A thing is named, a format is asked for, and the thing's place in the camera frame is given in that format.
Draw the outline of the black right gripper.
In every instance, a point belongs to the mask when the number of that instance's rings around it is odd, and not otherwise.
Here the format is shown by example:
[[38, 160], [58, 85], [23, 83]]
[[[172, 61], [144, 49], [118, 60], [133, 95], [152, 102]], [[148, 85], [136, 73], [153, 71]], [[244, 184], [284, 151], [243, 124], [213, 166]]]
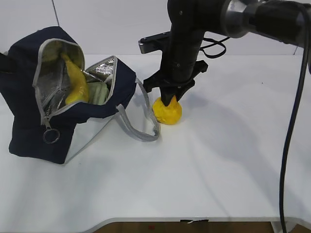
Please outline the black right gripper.
[[164, 106], [168, 106], [174, 96], [177, 101], [180, 101], [192, 88], [185, 85], [193, 78], [192, 73], [202, 40], [201, 36], [198, 38], [170, 36], [169, 43], [162, 52], [159, 71], [143, 81], [143, 86], [148, 93], [153, 88], [160, 87], [161, 101]]

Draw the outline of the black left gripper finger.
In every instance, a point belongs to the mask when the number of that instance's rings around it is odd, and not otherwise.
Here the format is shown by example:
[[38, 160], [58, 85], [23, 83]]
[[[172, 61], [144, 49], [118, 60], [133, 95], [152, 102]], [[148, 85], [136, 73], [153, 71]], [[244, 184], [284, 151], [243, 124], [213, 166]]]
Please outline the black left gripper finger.
[[12, 61], [7, 55], [3, 53], [0, 54], [0, 71], [3, 73], [12, 72]]

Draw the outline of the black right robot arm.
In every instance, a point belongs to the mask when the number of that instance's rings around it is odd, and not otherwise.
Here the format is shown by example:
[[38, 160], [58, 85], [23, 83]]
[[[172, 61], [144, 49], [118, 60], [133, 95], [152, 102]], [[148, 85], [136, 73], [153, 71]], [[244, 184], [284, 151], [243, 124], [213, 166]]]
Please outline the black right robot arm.
[[197, 59], [203, 51], [205, 33], [228, 38], [258, 34], [305, 50], [310, 67], [311, 6], [289, 0], [170, 0], [167, 2], [171, 29], [142, 38], [140, 51], [161, 51], [159, 70], [143, 82], [146, 92], [159, 88], [168, 105], [194, 86], [195, 77], [208, 65]]

